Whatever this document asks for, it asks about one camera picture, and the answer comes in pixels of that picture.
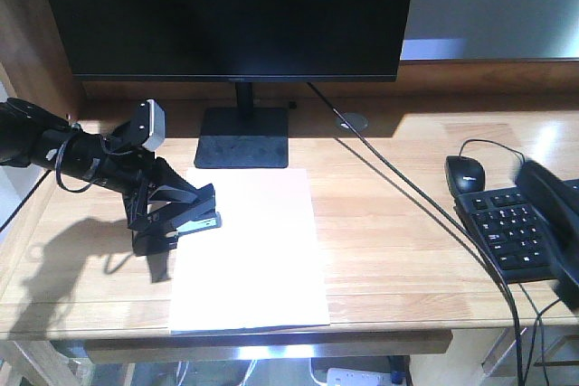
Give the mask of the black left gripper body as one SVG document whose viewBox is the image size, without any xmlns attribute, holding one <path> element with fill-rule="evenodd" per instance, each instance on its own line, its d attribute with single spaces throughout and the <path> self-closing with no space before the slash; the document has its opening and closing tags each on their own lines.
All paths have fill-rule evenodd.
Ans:
<svg viewBox="0 0 579 386">
<path fill-rule="evenodd" d="M 96 135 L 96 142 L 100 153 L 92 176 L 93 184 L 120 193 L 123 199 L 137 195 L 142 185 L 147 186 L 147 179 L 156 158 L 154 152 L 142 146 L 122 152 L 109 151 L 102 135 Z"/>
</svg>

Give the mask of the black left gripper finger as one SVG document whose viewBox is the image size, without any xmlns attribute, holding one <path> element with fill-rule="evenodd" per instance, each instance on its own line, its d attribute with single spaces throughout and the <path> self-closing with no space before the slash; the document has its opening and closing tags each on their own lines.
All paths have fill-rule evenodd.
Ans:
<svg viewBox="0 0 579 386">
<path fill-rule="evenodd" d="M 138 258 L 147 260 L 152 283 L 165 282 L 168 275 L 168 242 L 158 226 L 148 217 L 147 188 L 139 187 L 124 195 L 127 226 L 131 231 L 131 247 Z"/>
<path fill-rule="evenodd" d="M 213 185 L 193 187 L 162 158 L 157 157 L 151 172 L 151 200 L 196 203 L 213 197 Z"/>
</svg>

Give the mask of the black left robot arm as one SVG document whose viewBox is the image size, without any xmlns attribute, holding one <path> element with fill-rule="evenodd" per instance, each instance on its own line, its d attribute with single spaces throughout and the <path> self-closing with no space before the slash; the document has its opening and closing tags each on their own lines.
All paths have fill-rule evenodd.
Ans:
<svg viewBox="0 0 579 386">
<path fill-rule="evenodd" d="M 37 165 L 62 178 L 119 193 L 127 218 L 125 239 L 138 257 L 166 254 L 187 234 L 218 228 L 212 184 L 196 188 L 156 155 L 166 138 L 166 115 L 153 100 L 111 133 L 92 134 L 23 99 L 1 105 L 1 164 Z"/>
</svg>

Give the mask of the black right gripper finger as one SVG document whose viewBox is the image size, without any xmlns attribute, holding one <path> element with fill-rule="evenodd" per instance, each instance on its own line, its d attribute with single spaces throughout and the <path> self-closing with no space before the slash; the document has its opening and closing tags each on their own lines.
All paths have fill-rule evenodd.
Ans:
<svg viewBox="0 0 579 386">
<path fill-rule="evenodd" d="M 547 243 L 554 291 L 570 309 L 578 307 L 578 191 L 541 164 L 520 166 L 515 184 L 541 216 L 552 239 Z"/>
</svg>

